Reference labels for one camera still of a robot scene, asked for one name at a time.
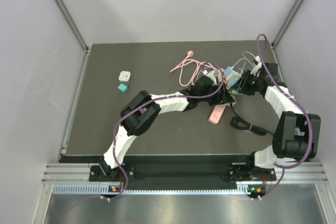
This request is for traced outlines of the beige red power strip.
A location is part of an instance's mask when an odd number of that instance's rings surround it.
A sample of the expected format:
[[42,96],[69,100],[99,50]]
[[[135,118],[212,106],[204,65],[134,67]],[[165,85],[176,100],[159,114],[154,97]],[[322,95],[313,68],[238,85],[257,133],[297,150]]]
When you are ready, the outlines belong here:
[[223,89],[224,89],[224,98],[223,103],[228,105],[235,105],[236,99],[234,96],[230,93],[230,88],[228,86],[227,78],[225,75],[223,75]]

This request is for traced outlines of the light teal usb charger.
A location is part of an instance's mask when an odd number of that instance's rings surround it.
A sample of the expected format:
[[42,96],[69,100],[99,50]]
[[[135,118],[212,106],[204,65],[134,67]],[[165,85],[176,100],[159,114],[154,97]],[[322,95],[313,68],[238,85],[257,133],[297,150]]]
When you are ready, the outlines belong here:
[[239,78],[240,78],[240,75],[236,75],[236,74],[232,75],[227,81],[229,88],[235,85],[236,82],[239,80]]

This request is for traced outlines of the pink power strip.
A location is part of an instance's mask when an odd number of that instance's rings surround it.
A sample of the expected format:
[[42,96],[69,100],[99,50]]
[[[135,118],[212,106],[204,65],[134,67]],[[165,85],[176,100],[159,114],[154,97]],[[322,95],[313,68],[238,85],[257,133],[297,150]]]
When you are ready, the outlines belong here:
[[227,107],[226,104],[221,104],[221,105],[214,106],[213,111],[208,118],[208,121],[211,124],[218,124],[226,107]]

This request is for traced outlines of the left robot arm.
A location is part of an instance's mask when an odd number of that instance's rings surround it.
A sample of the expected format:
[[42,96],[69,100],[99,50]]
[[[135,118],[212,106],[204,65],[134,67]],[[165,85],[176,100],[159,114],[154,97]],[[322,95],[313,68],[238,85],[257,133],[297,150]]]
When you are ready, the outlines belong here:
[[151,127],[158,115],[189,111],[201,102],[215,106],[234,101],[224,82],[207,76],[176,93],[154,95],[145,90],[139,92],[120,112],[121,118],[113,129],[112,144],[99,159],[102,176],[107,180],[117,178],[118,166],[131,144]]

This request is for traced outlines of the white square plug adapter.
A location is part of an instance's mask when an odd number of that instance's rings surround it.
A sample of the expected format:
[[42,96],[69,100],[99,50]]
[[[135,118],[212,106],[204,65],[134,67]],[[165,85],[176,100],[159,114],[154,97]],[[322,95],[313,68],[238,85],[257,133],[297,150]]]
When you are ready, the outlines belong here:
[[118,80],[121,83],[128,83],[130,81],[131,78],[131,72],[129,71],[121,71],[118,77]]

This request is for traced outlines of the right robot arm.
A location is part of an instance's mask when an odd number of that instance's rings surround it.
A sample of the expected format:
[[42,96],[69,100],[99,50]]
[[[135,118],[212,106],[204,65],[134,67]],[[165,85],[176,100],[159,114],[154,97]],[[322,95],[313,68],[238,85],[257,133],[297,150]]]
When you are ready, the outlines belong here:
[[321,126],[318,115],[303,112],[294,103],[287,85],[278,80],[278,65],[266,63],[266,67],[267,70],[260,66],[258,70],[244,71],[238,89],[245,95],[260,93],[279,117],[272,144],[251,153],[246,159],[245,174],[252,180],[277,165],[315,158]]

